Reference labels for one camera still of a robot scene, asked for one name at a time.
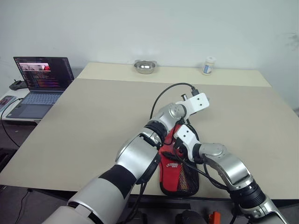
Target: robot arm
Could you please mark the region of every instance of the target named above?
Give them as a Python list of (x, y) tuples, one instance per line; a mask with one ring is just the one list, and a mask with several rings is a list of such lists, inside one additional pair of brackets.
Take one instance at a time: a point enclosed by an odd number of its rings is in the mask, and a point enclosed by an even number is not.
[(229, 153), (224, 145), (201, 143), (186, 125), (178, 129), (174, 138), (186, 147), (190, 161), (203, 161), (218, 172), (231, 199), (239, 204), (241, 212), (248, 219), (254, 222), (262, 220), (263, 223), (288, 224), (272, 200), (262, 192), (244, 163)]
[(44, 224), (114, 224), (119, 219), (135, 184), (147, 182), (156, 170), (158, 149), (182, 118), (188, 119), (209, 106), (204, 93), (169, 104), (119, 150), (115, 165), (91, 180), (67, 206), (58, 208)]

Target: orange object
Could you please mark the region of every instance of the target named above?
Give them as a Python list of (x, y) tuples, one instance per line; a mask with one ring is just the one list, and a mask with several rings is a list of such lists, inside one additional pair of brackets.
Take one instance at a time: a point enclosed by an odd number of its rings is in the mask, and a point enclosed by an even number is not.
[(209, 224), (220, 224), (220, 213), (215, 211), (209, 215)]

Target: laptop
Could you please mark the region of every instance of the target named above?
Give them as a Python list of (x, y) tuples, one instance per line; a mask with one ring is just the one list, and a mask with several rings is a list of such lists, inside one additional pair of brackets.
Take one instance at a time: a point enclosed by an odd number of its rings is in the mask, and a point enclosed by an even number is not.
[(14, 57), (30, 93), (6, 116), (42, 119), (74, 80), (67, 57)]

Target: metal bowl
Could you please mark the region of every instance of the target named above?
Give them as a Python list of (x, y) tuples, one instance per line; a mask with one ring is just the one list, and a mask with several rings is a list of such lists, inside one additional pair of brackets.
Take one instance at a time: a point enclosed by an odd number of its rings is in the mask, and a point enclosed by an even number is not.
[(150, 74), (154, 71), (157, 66), (156, 61), (142, 61), (136, 60), (134, 63), (134, 68), (141, 74)]

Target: small bottle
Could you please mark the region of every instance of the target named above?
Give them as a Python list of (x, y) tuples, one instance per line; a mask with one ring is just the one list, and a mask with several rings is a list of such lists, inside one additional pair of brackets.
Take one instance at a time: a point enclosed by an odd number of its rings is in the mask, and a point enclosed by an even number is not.
[(214, 64), (216, 62), (216, 58), (209, 56), (206, 58), (206, 62), (204, 63), (204, 66), (202, 67), (202, 74), (208, 76), (211, 74)]

